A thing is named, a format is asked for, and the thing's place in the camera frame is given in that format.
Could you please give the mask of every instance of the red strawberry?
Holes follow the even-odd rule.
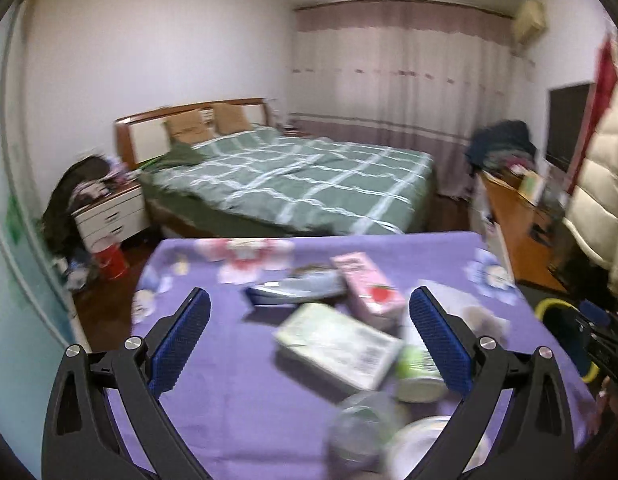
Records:
[[[375,303],[385,303],[393,296],[393,288],[387,285],[373,285],[369,288],[369,295]]]

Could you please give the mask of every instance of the pink milk carton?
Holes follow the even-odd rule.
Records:
[[[379,330],[387,330],[402,319],[403,295],[365,253],[335,256],[333,265],[349,286],[349,309],[359,320]]]

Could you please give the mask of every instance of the brown pillow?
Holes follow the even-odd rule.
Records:
[[[213,105],[215,126],[220,135],[248,132],[253,129],[251,123],[244,115],[241,105],[218,103]]]
[[[185,144],[197,144],[214,138],[213,132],[202,120],[200,110],[169,116],[164,120],[164,126],[172,140]]]

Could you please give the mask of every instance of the yellow rim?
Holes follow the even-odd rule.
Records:
[[[536,319],[542,322],[542,320],[544,319],[544,313],[547,310],[549,310],[551,307],[573,308],[577,310],[576,307],[574,307],[568,301],[559,300],[558,298],[546,298],[545,300],[542,300],[540,303],[538,303],[535,306],[534,312],[535,312]],[[582,381],[585,384],[589,384],[591,381],[593,381],[593,379],[595,379],[598,376],[599,373],[600,373],[600,368],[598,368],[598,366],[596,366],[594,363],[591,363],[591,367],[589,368],[588,373],[582,378]]]

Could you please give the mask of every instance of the headboard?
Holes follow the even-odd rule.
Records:
[[[190,110],[211,110],[212,105],[217,103],[241,105],[248,121],[269,124],[269,111],[262,98],[230,99],[158,108],[115,121],[118,155],[129,170],[135,170],[143,162],[164,155],[169,151],[169,137],[163,125],[164,118]]]

